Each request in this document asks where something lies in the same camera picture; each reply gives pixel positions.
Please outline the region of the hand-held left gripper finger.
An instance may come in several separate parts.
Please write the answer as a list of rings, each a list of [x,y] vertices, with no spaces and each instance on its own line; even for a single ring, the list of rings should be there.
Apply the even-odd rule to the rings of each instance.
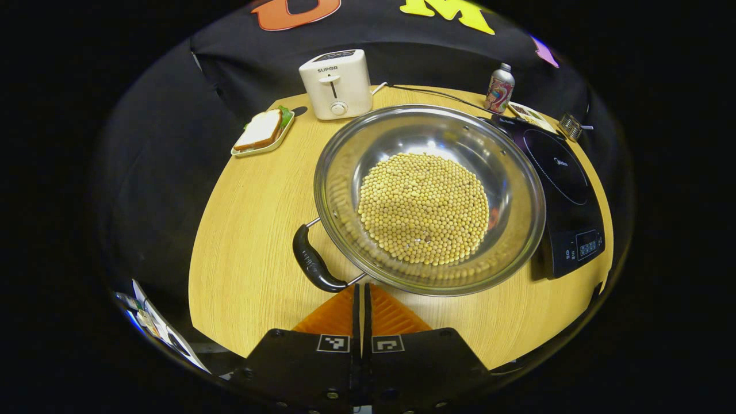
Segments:
[[[231,387],[255,413],[350,413],[361,353],[361,289],[335,294],[295,329],[265,333]]]
[[[362,393],[374,413],[471,413],[488,370],[455,328],[430,329],[377,285],[365,286]]]

